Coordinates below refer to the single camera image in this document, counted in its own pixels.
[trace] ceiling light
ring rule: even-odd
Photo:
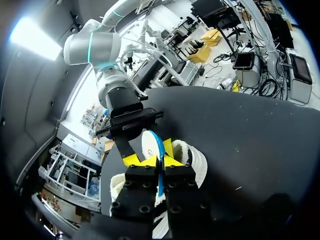
[[[88,68],[88,70],[84,73],[84,75],[83,75],[83,77],[81,78],[78,86],[76,87],[74,93],[72,94],[72,97],[71,97],[71,99],[70,99],[70,102],[68,103],[68,106],[66,107],[66,112],[68,112],[68,111],[70,110],[71,105],[72,105],[72,103],[74,102],[74,100],[75,100],[75,98],[76,98],[76,96],[77,96],[77,94],[78,94],[78,92],[79,92],[82,84],[85,82],[85,80],[87,79],[88,75],[91,73],[92,70],[93,70],[93,68],[92,68],[92,66],[90,66],[90,67]]]
[[[11,36],[14,43],[50,60],[56,60],[62,48],[31,19],[24,17],[15,26]]]

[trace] computer monitor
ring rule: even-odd
[[[197,0],[191,5],[194,7],[193,11],[197,13],[201,18],[213,11],[225,7],[225,5],[220,0]]]

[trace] screw hole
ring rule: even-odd
[[[191,187],[193,187],[193,186],[196,185],[196,182],[195,182],[195,181],[190,181],[190,182],[188,182],[188,185],[191,186]]]
[[[131,185],[132,185],[132,181],[125,181],[125,182],[124,182],[124,185],[125,185],[126,187],[131,186]]]
[[[145,182],[144,184],[143,184],[143,187],[144,188],[150,188],[151,187],[151,183],[150,182]]]
[[[170,182],[169,183],[169,188],[174,189],[177,186],[175,182]]]
[[[147,205],[141,206],[141,207],[139,208],[139,211],[140,211],[140,213],[142,213],[142,214],[148,214],[148,213],[150,213],[150,207],[147,206]]]
[[[117,202],[117,201],[114,201],[114,202],[111,204],[111,208],[112,208],[112,209],[118,209],[118,208],[120,208],[120,203]]]
[[[200,208],[207,209],[208,205],[206,203],[200,203]]]
[[[172,206],[171,208],[170,208],[170,211],[173,213],[173,214],[178,214],[178,213],[180,213],[181,212],[181,207],[179,207],[179,206]]]
[[[131,239],[127,236],[121,236],[119,237],[119,240],[131,240]]]

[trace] shoe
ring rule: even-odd
[[[151,131],[143,132],[141,139],[142,153],[145,159],[148,159],[153,155],[158,155],[158,157],[160,157],[162,154],[164,154],[164,150],[161,146],[161,144],[163,145],[162,141],[159,141],[160,138],[157,139],[157,136],[150,137],[150,132]],[[206,157],[195,147],[181,140],[175,140],[174,142],[172,142],[172,148],[173,156],[176,161],[182,164],[191,164],[193,170],[195,171],[195,182],[200,188],[206,178],[208,171]],[[124,186],[125,181],[126,177],[124,173],[115,175],[111,178],[110,194],[113,202],[117,199],[121,189]],[[166,196],[164,193],[161,195],[159,194],[159,188],[155,197],[154,207],[156,217],[154,219],[152,238],[162,239],[169,231],[169,222]]]

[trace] metal rack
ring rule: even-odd
[[[99,180],[98,194],[92,195],[90,194],[90,182],[97,171],[82,164],[82,160],[78,161],[76,159],[76,153],[73,158],[70,158],[60,151],[55,151],[47,168],[41,166],[38,169],[39,176],[45,179],[44,187],[53,194],[80,207],[99,212],[101,201],[100,176],[96,176]]]

